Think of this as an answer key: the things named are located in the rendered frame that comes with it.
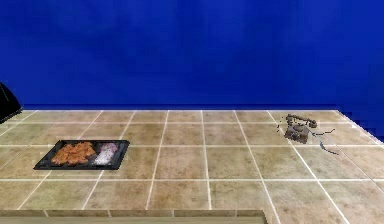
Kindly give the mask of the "black food tray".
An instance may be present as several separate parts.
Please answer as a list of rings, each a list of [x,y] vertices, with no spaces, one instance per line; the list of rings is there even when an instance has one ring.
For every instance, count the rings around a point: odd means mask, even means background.
[[[54,155],[66,144],[76,144],[80,142],[91,142],[96,154],[88,158],[88,162],[78,165],[56,165],[51,161]],[[101,147],[106,143],[114,143],[118,150],[114,154],[112,161],[107,165],[96,165],[94,160],[100,153]],[[35,170],[117,170],[124,158],[130,145],[127,140],[59,140],[55,146],[35,165]]]

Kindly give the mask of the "orange fried food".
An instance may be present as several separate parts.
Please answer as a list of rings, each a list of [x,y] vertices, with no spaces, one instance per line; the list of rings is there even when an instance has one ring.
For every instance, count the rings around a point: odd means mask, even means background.
[[[51,159],[56,165],[78,165],[88,162],[88,158],[95,155],[91,142],[66,144]]]

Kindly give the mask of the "white rice portion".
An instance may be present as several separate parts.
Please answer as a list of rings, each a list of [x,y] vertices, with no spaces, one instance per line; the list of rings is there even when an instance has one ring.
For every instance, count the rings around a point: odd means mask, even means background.
[[[114,143],[103,144],[100,150],[100,153],[94,160],[96,165],[107,165],[112,161],[114,154],[117,152],[118,148]]]

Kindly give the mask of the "black appliance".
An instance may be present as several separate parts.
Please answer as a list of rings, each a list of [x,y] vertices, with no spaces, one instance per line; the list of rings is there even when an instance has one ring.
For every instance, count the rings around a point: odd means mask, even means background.
[[[20,114],[23,108],[16,96],[6,85],[0,82],[0,124]]]

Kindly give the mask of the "brown rotary telephone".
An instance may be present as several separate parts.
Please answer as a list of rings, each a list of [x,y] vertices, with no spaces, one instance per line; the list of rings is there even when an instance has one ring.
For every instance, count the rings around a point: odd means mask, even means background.
[[[278,125],[278,128],[283,131],[284,137],[301,144],[307,143],[311,130],[317,127],[316,120],[296,114],[282,116],[282,120],[285,124]]]

